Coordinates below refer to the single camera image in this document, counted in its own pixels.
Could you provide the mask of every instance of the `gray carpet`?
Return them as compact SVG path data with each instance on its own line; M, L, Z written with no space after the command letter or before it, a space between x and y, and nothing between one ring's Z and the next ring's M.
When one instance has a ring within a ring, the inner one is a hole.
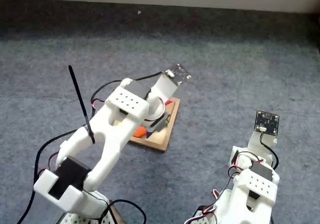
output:
M225 185L231 148L246 146L263 109L280 115L275 223L319 223L320 55L312 17L52 1L0 0L0 8L1 223L15 223L26 208L39 147L84 124L69 64L89 110L102 83L177 63L192 79L175 95L181 107L167 152L128 144L100 191L138 203L148 223L183 223ZM61 142L44 151L40 166ZM94 166L101 148L80 159ZM142 223L136 209L116 207L128 223ZM55 223L61 213L37 195L25 223Z

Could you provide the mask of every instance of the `white robotic arm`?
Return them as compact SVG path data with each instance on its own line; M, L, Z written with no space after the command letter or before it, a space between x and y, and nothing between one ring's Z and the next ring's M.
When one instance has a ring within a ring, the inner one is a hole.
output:
M96 166L90 170L75 159L93 144L88 128L81 127L61 144L56 171L45 170L34 190L65 212L99 218L106 206L99 201L105 197L96 190L118 161L121 150L140 125L148 128L163 117L165 102L190 77L177 65L164 71L152 88L124 79L89 123L95 142L104 143Z
M280 180L274 170L278 158L272 168L270 153L277 144L279 116L257 111L255 122L248 147L234 146L231 152L228 174L233 189L214 190L217 201L199 208L185 224L269 224Z

